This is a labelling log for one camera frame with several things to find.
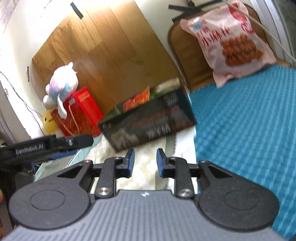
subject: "red box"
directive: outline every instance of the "red box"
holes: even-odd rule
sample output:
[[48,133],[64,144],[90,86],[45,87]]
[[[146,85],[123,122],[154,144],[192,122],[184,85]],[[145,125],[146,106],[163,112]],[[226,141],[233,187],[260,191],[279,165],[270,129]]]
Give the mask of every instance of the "red box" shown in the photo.
[[90,134],[96,137],[101,134],[98,122],[104,114],[87,88],[83,88],[64,101],[67,118],[61,119],[57,109],[51,112],[63,134],[68,136]]

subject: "white cable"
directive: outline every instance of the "white cable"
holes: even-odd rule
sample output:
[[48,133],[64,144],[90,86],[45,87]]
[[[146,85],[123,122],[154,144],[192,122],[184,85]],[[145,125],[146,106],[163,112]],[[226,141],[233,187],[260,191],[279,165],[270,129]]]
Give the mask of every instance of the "white cable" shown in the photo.
[[296,59],[289,54],[289,52],[287,50],[285,50],[285,48],[283,47],[283,45],[276,39],[275,36],[272,35],[272,33],[266,28],[264,27],[261,23],[259,23],[256,19],[254,19],[253,17],[251,17],[250,15],[244,13],[243,11],[241,11],[239,8],[233,6],[230,2],[226,1],[226,0],[222,0],[222,2],[226,3],[228,6],[232,7],[233,9],[235,9],[236,11],[242,13],[243,15],[245,15],[246,17],[248,17],[248,19],[252,20],[253,22],[255,22],[256,24],[258,24],[266,33],[268,33],[268,35],[270,37],[272,37],[274,39],[274,41],[276,41],[276,43],[283,49],[283,51],[291,58],[291,60],[293,60],[296,63]]

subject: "yellow duck toy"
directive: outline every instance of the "yellow duck toy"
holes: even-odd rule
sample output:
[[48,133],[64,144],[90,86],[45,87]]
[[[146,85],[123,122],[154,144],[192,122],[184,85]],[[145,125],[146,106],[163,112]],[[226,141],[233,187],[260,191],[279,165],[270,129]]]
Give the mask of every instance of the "yellow duck toy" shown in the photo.
[[51,112],[52,110],[47,110],[42,116],[43,127],[48,135],[54,133],[58,129],[56,122],[51,116]]

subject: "pink snack bag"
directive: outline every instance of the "pink snack bag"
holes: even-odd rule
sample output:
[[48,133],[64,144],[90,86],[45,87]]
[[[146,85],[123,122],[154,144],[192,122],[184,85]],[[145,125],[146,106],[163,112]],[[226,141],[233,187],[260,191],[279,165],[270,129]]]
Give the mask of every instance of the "pink snack bag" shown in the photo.
[[[248,14],[242,2],[234,1],[232,5]],[[218,88],[231,78],[250,75],[276,62],[269,46],[252,29],[249,19],[228,5],[200,17],[181,19],[180,25],[198,39]]]

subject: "blue label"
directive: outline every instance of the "blue label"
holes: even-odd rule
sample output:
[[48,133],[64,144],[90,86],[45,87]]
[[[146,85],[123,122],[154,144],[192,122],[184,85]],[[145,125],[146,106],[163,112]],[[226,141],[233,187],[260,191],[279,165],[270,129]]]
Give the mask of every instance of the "blue label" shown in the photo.
[[193,30],[194,30],[194,31],[197,31],[197,30],[199,30],[201,27],[202,27],[202,22],[199,22],[198,24],[196,24],[196,25],[193,26]]

